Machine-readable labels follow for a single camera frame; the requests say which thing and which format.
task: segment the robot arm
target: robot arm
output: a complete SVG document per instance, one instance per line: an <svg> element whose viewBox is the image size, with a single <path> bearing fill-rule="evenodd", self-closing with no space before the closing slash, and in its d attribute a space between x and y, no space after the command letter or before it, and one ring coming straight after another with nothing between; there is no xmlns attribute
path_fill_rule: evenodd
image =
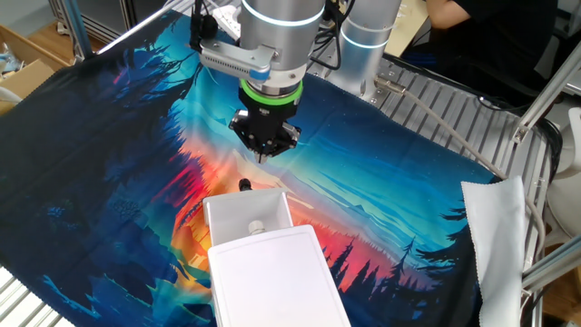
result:
<svg viewBox="0 0 581 327"><path fill-rule="evenodd" d="M241 79L247 110L237 111L230 128L265 163L299 140L300 128L287 120L297 113L325 0L242 0L240 47L214 39L217 24L200 14L201 1L192 15L191 46L202 64Z"/></svg>

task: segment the person's arm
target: person's arm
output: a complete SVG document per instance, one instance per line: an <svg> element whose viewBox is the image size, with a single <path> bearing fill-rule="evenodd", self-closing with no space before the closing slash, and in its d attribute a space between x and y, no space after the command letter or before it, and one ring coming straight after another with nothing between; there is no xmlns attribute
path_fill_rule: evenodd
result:
<svg viewBox="0 0 581 327"><path fill-rule="evenodd" d="M454 1L426 0L426 5L432 27L437 29L447 29L470 19L468 12Z"/></svg>

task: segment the black object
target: black object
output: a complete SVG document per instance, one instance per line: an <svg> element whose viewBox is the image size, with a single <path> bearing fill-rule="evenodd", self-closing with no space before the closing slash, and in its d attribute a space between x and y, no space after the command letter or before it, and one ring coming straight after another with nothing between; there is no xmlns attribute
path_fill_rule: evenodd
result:
<svg viewBox="0 0 581 327"><path fill-rule="evenodd" d="M241 192L243 192L243 191L252 191L251 181L249 181L247 178L242 178L238 182L238 188L240 189Z"/></svg>
<svg viewBox="0 0 581 327"><path fill-rule="evenodd" d="M244 146L259 155L259 163L262 163L263 155L273 157L297 146L298 137L293 139L290 131L285 128L287 119L297 113L299 104L296 101L283 105L262 104L252 99L242 88L239 89L239 98L248 109L248 114L240 115L240 110L236 112L230 122L230 129L238 135ZM294 128L300 134L300 128Z"/></svg>
<svg viewBox="0 0 581 327"><path fill-rule="evenodd" d="M200 41L213 39L218 34L218 22L212 15L202 15L202 5L205 6L202 0L196 1L190 21L190 47L199 53L202 51Z"/></svg>

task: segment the white lid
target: white lid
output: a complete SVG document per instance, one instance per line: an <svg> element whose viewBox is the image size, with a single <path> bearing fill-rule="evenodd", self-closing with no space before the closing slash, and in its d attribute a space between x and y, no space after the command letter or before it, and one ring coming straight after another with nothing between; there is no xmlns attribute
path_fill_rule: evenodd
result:
<svg viewBox="0 0 581 327"><path fill-rule="evenodd" d="M223 327L350 326L310 225L213 246L208 256Z"/></svg>

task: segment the table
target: table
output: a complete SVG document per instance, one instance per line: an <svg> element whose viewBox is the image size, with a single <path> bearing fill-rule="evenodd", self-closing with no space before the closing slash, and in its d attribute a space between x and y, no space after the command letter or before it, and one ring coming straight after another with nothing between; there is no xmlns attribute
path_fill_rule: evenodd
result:
<svg viewBox="0 0 581 327"><path fill-rule="evenodd" d="M402 0L396 24L389 36L385 53L401 56L428 19L428 9L423 0Z"/></svg>

